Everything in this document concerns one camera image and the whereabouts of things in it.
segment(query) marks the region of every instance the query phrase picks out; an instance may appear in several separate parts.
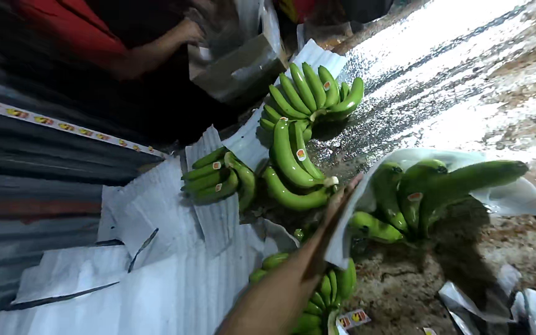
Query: concrete floor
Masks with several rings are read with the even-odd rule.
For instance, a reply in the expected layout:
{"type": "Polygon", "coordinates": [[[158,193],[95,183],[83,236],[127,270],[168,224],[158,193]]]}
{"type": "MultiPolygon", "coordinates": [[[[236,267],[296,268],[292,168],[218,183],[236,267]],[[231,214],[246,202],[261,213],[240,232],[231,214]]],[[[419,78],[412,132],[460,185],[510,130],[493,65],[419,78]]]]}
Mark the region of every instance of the concrete floor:
{"type": "MultiPolygon", "coordinates": [[[[536,174],[536,0],[413,1],[366,28],[335,49],[350,59],[339,80],[361,76],[366,98],[347,123],[315,131],[313,162],[348,180],[418,146],[519,159],[536,174]]],[[[488,215],[476,201],[451,208],[421,248],[354,252],[358,286],[344,310],[373,321],[351,334],[455,333],[437,291],[452,280],[482,307],[506,263],[536,289],[536,220],[488,215]]]]}

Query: hand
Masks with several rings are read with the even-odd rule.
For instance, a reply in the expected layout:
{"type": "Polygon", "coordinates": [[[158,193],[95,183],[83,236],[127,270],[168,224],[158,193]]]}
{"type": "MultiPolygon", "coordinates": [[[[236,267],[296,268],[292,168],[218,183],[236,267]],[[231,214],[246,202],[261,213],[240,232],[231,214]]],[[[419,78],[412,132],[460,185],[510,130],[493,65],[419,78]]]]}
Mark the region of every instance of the hand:
{"type": "Polygon", "coordinates": [[[204,32],[196,22],[190,19],[183,19],[175,29],[183,43],[196,44],[204,41],[204,32]]]}
{"type": "Polygon", "coordinates": [[[355,191],[355,187],[363,179],[363,172],[356,175],[348,185],[336,192],[328,202],[326,212],[324,213],[324,225],[329,225],[331,222],[338,221],[338,218],[342,215],[342,210],[345,208],[346,202],[351,197],[351,194],[355,191]]]}

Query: sleeve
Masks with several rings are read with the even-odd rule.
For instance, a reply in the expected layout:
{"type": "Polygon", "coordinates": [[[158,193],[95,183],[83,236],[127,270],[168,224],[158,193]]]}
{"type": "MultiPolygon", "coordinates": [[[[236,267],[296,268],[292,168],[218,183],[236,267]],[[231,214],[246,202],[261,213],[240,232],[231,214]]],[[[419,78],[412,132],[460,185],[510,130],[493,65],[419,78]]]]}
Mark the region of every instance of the sleeve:
{"type": "Polygon", "coordinates": [[[126,47],[83,0],[17,0],[17,11],[75,54],[105,69],[126,47]]]}

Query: plastic wrap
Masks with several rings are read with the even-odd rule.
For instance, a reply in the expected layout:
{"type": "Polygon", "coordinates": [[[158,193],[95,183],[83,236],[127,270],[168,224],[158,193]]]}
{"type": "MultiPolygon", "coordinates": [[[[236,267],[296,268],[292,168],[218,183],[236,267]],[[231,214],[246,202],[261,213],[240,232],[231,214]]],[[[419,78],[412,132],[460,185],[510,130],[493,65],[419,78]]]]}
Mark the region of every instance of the plastic wrap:
{"type": "MultiPolygon", "coordinates": [[[[346,233],[346,225],[356,208],[366,212],[376,209],[369,181],[377,167],[385,162],[395,162],[406,170],[423,159],[438,159],[447,165],[448,171],[487,160],[485,154],[479,152],[467,153],[424,148],[400,149],[384,156],[373,164],[349,199],[326,251],[326,261],[341,268],[345,268],[348,264],[351,237],[346,233]]],[[[497,215],[536,215],[536,187],[522,177],[508,185],[476,190],[471,195],[497,215]]]]}

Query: green banana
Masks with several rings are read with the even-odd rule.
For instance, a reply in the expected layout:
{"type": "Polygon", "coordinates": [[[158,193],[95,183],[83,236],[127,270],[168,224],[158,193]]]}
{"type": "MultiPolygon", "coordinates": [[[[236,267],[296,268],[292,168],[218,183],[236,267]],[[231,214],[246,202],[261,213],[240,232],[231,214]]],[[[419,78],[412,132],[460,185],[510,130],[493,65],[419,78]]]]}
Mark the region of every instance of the green banana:
{"type": "Polygon", "coordinates": [[[346,270],[336,269],[335,273],[337,276],[338,294],[334,302],[335,304],[340,304],[340,302],[351,297],[357,284],[357,272],[355,271],[353,259],[349,257],[346,270]]]}
{"type": "Polygon", "coordinates": [[[338,103],[337,105],[330,107],[330,109],[328,109],[328,113],[342,113],[342,115],[350,114],[352,111],[354,111],[354,109],[357,108],[363,99],[363,93],[363,80],[361,77],[357,77],[353,80],[353,86],[342,103],[338,103]]]}
{"type": "Polygon", "coordinates": [[[305,103],[305,105],[307,106],[307,108],[309,108],[310,111],[315,111],[317,109],[316,100],[311,93],[311,89],[309,88],[305,77],[295,63],[291,63],[290,68],[291,77],[293,77],[293,81],[295,82],[295,85],[299,90],[301,100],[303,100],[303,103],[305,103]]]}
{"type": "Polygon", "coordinates": [[[216,162],[217,160],[223,158],[225,153],[228,151],[226,147],[220,147],[211,153],[207,154],[206,156],[198,159],[192,164],[192,169],[199,169],[203,166],[206,166],[212,162],[216,162]]]}
{"type": "Polygon", "coordinates": [[[345,98],[348,95],[350,90],[351,90],[351,88],[348,86],[348,84],[346,82],[343,82],[341,84],[341,89],[340,89],[341,103],[345,100],[345,98]]]}
{"type": "Polygon", "coordinates": [[[274,108],[272,108],[270,105],[264,104],[264,111],[266,112],[267,120],[272,122],[276,125],[278,120],[282,118],[282,115],[280,115],[274,108]]]}
{"type": "Polygon", "coordinates": [[[210,203],[235,193],[237,186],[239,186],[239,178],[237,178],[237,174],[233,170],[229,170],[230,175],[226,181],[198,191],[194,194],[194,201],[197,203],[210,203]]]}
{"type": "Polygon", "coordinates": [[[377,207],[383,211],[390,224],[396,229],[406,231],[407,223],[396,200],[396,190],[402,176],[403,170],[398,164],[383,163],[373,173],[371,181],[377,207]]]}
{"type": "Polygon", "coordinates": [[[322,296],[319,293],[314,291],[309,301],[315,303],[316,306],[318,306],[320,309],[326,310],[326,304],[324,303],[324,299],[322,299],[322,296]]]}
{"type": "Polygon", "coordinates": [[[268,273],[268,271],[266,271],[266,270],[256,269],[256,270],[254,270],[254,272],[251,273],[251,275],[249,275],[249,282],[252,283],[252,284],[256,284],[267,273],[268,273]]]}
{"type": "Polygon", "coordinates": [[[287,253],[275,253],[274,255],[268,256],[262,262],[262,268],[264,270],[272,270],[276,268],[280,263],[284,262],[289,257],[287,253]]]}
{"type": "Polygon", "coordinates": [[[274,124],[265,118],[260,119],[260,127],[262,127],[265,131],[273,132],[274,131],[274,124]]]}
{"type": "Polygon", "coordinates": [[[322,316],[322,313],[324,312],[315,303],[308,301],[307,306],[305,307],[305,309],[303,309],[303,313],[322,316]]]}
{"type": "Polygon", "coordinates": [[[297,94],[297,91],[295,91],[291,80],[284,73],[280,73],[278,77],[280,78],[282,89],[285,90],[285,93],[289,97],[289,101],[291,101],[295,110],[298,110],[303,114],[311,115],[311,111],[309,111],[307,106],[305,106],[302,99],[297,94]]]}
{"type": "Polygon", "coordinates": [[[305,115],[300,111],[296,111],[293,107],[291,107],[291,105],[289,105],[282,93],[280,93],[278,88],[276,88],[274,85],[270,85],[268,87],[268,90],[270,90],[270,95],[272,95],[272,99],[274,99],[274,101],[278,104],[278,107],[280,107],[283,116],[286,116],[291,120],[301,120],[303,118],[308,118],[308,115],[305,115]]]}
{"type": "Polygon", "coordinates": [[[221,157],[221,159],[217,160],[214,163],[209,163],[196,170],[191,170],[189,172],[184,173],[181,176],[181,179],[185,181],[191,181],[191,180],[195,180],[198,178],[202,178],[204,176],[211,174],[212,172],[215,172],[216,170],[220,170],[220,168],[222,168],[224,165],[225,165],[225,161],[223,161],[221,157]]]}
{"type": "Polygon", "coordinates": [[[409,228],[419,230],[419,205],[432,178],[448,173],[446,164],[437,159],[425,159],[408,168],[398,184],[398,204],[409,228]]]}
{"type": "Polygon", "coordinates": [[[322,277],[322,285],[320,286],[320,295],[326,304],[326,307],[332,303],[332,286],[330,285],[330,278],[327,275],[322,277]]]}
{"type": "Polygon", "coordinates": [[[394,243],[403,238],[396,228],[368,213],[357,211],[348,223],[354,237],[367,237],[383,243],[394,243]]]}
{"type": "Polygon", "coordinates": [[[337,300],[338,294],[338,280],[337,274],[334,272],[334,270],[328,271],[328,278],[330,279],[330,286],[332,287],[332,295],[330,301],[332,301],[332,304],[334,304],[334,301],[337,300]]]}
{"type": "Polygon", "coordinates": [[[301,164],[303,169],[307,171],[315,179],[324,179],[325,176],[317,169],[317,167],[309,159],[307,150],[305,147],[305,141],[303,140],[303,130],[307,128],[307,122],[296,121],[293,125],[294,140],[291,141],[295,148],[294,155],[297,158],[297,162],[301,164]]]}
{"type": "Polygon", "coordinates": [[[326,101],[323,108],[328,108],[340,102],[340,93],[338,88],[338,82],[331,75],[330,71],[322,65],[317,68],[317,74],[320,76],[323,88],[326,91],[326,101]]]}
{"type": "Polygon", "coordinates": [[[311,93],[313,93],[313,98],[316,101],[316,109],[324,107],[324,103],[326,102],[326,91],[324,91],[324,86],[322,85],[320,78],[317,77],[316,73],[307,62],[303,62],[301,67],[307,83],[309,84],[309,89],[311,93]]]}
{"type": "Polygon", "coordinates": [[[429,227],[447,205],[471,191],[510,184],[527,171],[526,164],[517,160],[493,160],[461,167],[431,180],[419,208],[421,234],[427,236],[429,227]]]}
{"type": "Polygon", "coordinates": [[[297,163],[295,155],[291,151],[288,121],[279,120],[276,123],[272,146],[274,148],[275,163],[293,184],[303,188],[310,188],[324,183],[324,179],[314,178],[297,163]]]}
{"type": "Polygon", "coordinates": [[[234,169],[242,183],[239,194],[239,211],[244,212],[256,197],[256,177],[247,166],[239,163],[232,152],[225,154],[225,164],[234,169]]]}
{"type": "Polygon", "coordinates": [[[309,142],[311,140],[311,125],[307,126],[305,130],[303,131],[303,141],[309,142]]]}
{"type": "Polygon", "coordinates": [[[305,237],[305,233],[303,233],[303,230],[301,228],[297,228],[293,232],[293,236],[297,239],[297,241],[303,242],[303,238],[305,237]]]}
{"type": "Polygon", "coordinates": [[[267,167],[263,175],[268,185],[268,192],[281,205],[294,210],[309,210],[324,206],[328,202],[330,196],[328,189],[321,189],[311,192],[306,195],[297,195],[290,192],[286,186],[282,184],[276,171],[272,167],[267,167]]]}
{"type": "Polygon", "coordinates": [[[322,326],[322,318],[308,313],[303,313],[297,319],[297,325],[291,331],[291,334],[304,333],[314,328],[320,328],[322,326]]]}
{"type": "Polygon", "coordinates": [[[228,169],[223,168],[220,170],[215,170],[207,176],[194,179],[185,183],[185,185],[181,188],[181,190],[187,193],[196,193],[199,190],[203,190],[207,187],[215,186],[216,184],[227,179],[228,176],[229,176],[228,169]]]}

